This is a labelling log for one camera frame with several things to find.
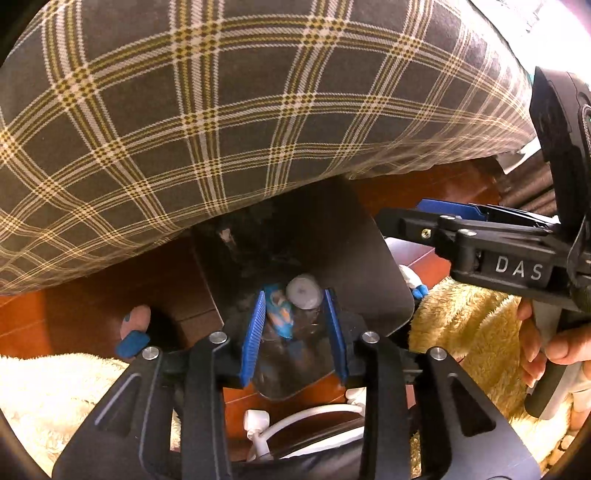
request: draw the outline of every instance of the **fingernail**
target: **fingernail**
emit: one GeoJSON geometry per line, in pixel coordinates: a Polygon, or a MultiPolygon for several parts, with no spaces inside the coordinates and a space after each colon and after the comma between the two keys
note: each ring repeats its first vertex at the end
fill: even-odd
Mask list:
{"type": "Polygon", "coordinates": [[[569,352],[569,343],[564,338],[554,338],[546,345],[545,353],[550,360],[564,358],[569,352]]]}

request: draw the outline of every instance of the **yellow fuzzy fabric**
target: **yellow fuzzy fabric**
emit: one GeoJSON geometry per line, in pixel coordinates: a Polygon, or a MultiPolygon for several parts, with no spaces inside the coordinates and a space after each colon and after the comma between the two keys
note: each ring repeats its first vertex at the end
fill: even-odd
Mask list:
{"type": "MultiPolygon", "coordinates": [[[[85,353],[0,357],[0,408],[29,455],[51,476],[80,424],[128,364],[85,353]]],[[[173,418],[171,448],[180,444],[173,418]]]]}
{"type": "MultiPolygon", "coordinates": [[[[518,305],[519,297],[447,278],[432,289],[417,310],[409,347],[425,352],[438,345],[456,359],[463,358],[462,368],[509,420],[543,468],[544,459],[566,434],[572,400],[565,400],[552,420],[539,420],[525,412],[518,305]]],[[[413,439],[413,476],[419,474],[418,440],[413,439]]]]}

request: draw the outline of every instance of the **plaid fabric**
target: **plaid fabric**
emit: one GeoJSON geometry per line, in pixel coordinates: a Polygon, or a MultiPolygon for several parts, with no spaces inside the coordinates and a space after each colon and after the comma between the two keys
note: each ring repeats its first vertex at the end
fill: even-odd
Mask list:
{"type": "Polygon", "coordinates": [[[530,94],[467,0],[52,0],[0,69],[0,293],[318,179],[520,148],[530,94]]]}

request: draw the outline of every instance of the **metal screw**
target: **metal screw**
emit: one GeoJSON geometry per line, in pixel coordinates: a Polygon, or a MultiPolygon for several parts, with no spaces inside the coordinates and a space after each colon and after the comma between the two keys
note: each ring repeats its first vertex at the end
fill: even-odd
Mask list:
{"type": "Polygon", "coordinates": [[[447,357],[447,352],[443,348],[441,348],[440,346],[434,346],[433,348],[431,348],[431,351],[429,352],[429,354],[435,360],[443,360],[445,357],[447,357]]]}
{"type": "Polygon", "coordinates": [[[224,332],[213,332],[209,336],[209,341],[211,343],[215,343],[216,345],[219,345],[220,343],[225,342],[227,339],[228,339],[228,336],[224,332]]]}
{"type": "Polygon", "coordinates": [[[379,342],[379,335],[376,332],[365,332],[361,339],[365,343],[378,343],[379,342]]]}
{"type": "Polygon", "coordinates": [[[146,360],[154,360],[155,358],[158,358],[159,354],[160,350],[158,350],[158,348],[155,346],[147,346],[142,350],[142,356],[146,360]]]}
{"type": "Polygon", "coordinates": [[[474,230],[468,230],[467,228],[460,228],[457,233],[462,233],[466,236],[475,236],[476,232],[474,230]]]}

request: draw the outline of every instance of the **white plug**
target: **white plug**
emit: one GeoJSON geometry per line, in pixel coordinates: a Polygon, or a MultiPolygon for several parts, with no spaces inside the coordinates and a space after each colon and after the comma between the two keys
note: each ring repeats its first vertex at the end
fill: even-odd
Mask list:
{"type": "Polygon", "coordinates": [[[413,271],[412,268],[407,267],[406,265],[399,265],[398,268],[400,269],[400,272],[402,273],[408,288],[411,290],[423,284],[421,278],[413,271]]]}
{"type": "Polygon", "coordinates": [[[365,404],[367,403],[367,388],[350,388],[345,392],[345,398],[349,405],[357,405],[362,408],[361,415],[365,417],[365,404]]]}
{"type": "Polygon", "coordinates": [[[265,410],[247,410],[244,412],[243,426],[247,438],[255,447],[257,458],[269,453],[269,446],[267,441],[261,438],[261,433],[269,428],[270,424],[269,413],[265,410]]]}
{"type": "Polygon", "coordinates": [[[269,413],[265,410],[247,410],[244,412],[244,429],[249,440],[252,440],[253,433],[264,432],[269,428],[270,424],[269,413]]]}

